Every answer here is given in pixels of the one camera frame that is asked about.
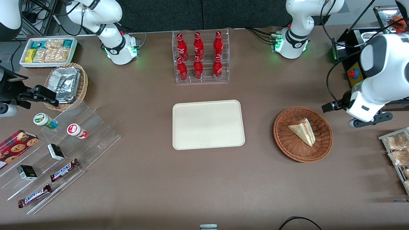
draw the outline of red button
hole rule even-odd
[[[350,71],[348,72],[348,77],[354,78],[356,74],[357,74],[357,72],[356,72],[355,70],[350,70]]]

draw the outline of brown tabletop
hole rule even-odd
[[[339,37],[345,26],[328,26]],[[323,229],[407,229],[409,203],[378,136],[409,126],[407,112],[376,126],[352,129],[343,111],[324,114],[334,134],[332,151],[316,163],[285,156],[272,137],[285,108],[321,112],[331,101],[325,84],[331,45],[315,27],[307,50],[295,60],[273,54],[247,30],[230,29],[230,82],[175,83],[171,34],[148,34],[141,56],[113,64],[96,36],[78,37],[74,62],[88,74],[85,100],[122,138],[88,171],[35,215],[17,212],[0,190],[0,229],[198,229],[273,230],[290,216],[305,216]],[[27,86],[43,84],[50,69],[25,69]],[[330,84],[348,89],[342,66]],[[241,147],[177,151],[172,147],[176,103],[236,99],[246,142]],[[42,103],[0,120],[0,140],[18,129],[37,132]]]

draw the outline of white bottle with green lid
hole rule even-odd
[[[33,119],[34,124],[39,125],[39,126],[45,126],[49,129],[55,129],[58,125],[58,121],[55,119],[50,118],[47,114],[45,113],[39,113],[34,116]]]

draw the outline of wicker basket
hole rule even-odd
[[[49,109],[58,110],[58,111],[64,111],[64,110],[66,110],[68,107],[70,107],[71,105],[75,105],[75,104],[78,105],[78,104],[80,104],[80,102],[83,101],[84,98],[85,98],[85,95],[86,95],[86,93],[87,93],[87,87],[88,87],[88,76],[87,76],[87,73],[84,71],[84,69],[83,69],[80,65],[78,65],[78,64],[76,64],[76,63],[70,63],[70,64],[67,64],[67,65],[62,65],[62,66],[57,67],[56,69],[58,69],[58,68],[68,68],[68,67],[76,67],[76,68],[78,68],[78,69],[81,71],[81,76],[80,76],[80,80],[79,80],[79,84],[78,84],[78,89],[77,89],[77,93],[76,93],[76,99],[75,99],[75,101],[74,101],[73,103],[71,103],[71,104],[59,104],[58,107],[54,107],[54,106],[52,106],[52,105],[50,105],[50,104],[44,103],[45,106],[46,106],[47,108],[49,108]],[[48,75],[47,80],[45,80],[45,84],[44,84],[45,87],[47,87],[47,85],[48,85],[48,81],[50,80],[50,76],[51,76],[51,73]]]
[[[288,123],[306,117],[315,135],[312,147],[304,143],[288,127]],[[299,162],[315,162],[323,159],[333,145],[331,127],[323,116],[307,107],[291,107],[282,111],[274,122],[274,139],[279,148],[290,158]]]

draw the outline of emergency stop button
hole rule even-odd
[[[350,70],[348,72],[348,77],[352,78],[352,79],[357,79],[359,76],[359,71],[357,68],[353,68],[352,70]]]

